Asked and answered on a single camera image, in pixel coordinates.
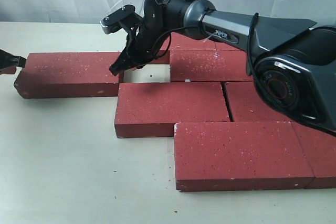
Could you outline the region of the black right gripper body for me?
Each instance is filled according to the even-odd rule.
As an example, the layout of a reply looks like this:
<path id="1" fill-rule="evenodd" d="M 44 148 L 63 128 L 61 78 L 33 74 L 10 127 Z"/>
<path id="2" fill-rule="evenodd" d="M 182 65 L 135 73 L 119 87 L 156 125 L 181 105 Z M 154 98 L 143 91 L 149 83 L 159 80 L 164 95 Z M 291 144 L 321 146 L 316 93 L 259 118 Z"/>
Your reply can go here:
<path id="1" fill-rule="evenodd" d="M 142 68 L 165 56 L 171 44 L 171 34 L 166 29 L 147 29 L 139 25 L 134 41 L 126 48 L 120 69 Z"/>

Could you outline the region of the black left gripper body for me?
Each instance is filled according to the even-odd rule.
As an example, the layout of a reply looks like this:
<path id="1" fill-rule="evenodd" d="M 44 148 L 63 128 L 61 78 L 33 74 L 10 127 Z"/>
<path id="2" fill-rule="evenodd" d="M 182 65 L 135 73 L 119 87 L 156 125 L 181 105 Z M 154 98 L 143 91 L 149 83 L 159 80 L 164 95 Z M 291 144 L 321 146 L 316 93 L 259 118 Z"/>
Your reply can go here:
<path id="1" fill-rule="evenodd" d="M 8 67 L 13 67 L 10 61 L 12 55 L 13 54 L 1 49 L 1 70 L 8 68 Z"/>

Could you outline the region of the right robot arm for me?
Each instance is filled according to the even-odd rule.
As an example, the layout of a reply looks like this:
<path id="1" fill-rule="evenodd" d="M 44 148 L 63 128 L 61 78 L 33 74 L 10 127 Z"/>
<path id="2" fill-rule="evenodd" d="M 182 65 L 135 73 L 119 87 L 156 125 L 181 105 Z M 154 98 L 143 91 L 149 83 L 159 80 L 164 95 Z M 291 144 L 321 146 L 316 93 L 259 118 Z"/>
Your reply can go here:
<path id="1" fill-rule="evenodd" d="M 145 0 L 144 14 L 125 5 L 101 21 L 106 34 L 127 32 L 113 74 L 159 58 L 172 33 L 225 43 L 246 54 L 260 98 L 293 121 L 335 135 L 335 27 L 310 19 L 219 11 L 208 0 Z"/>

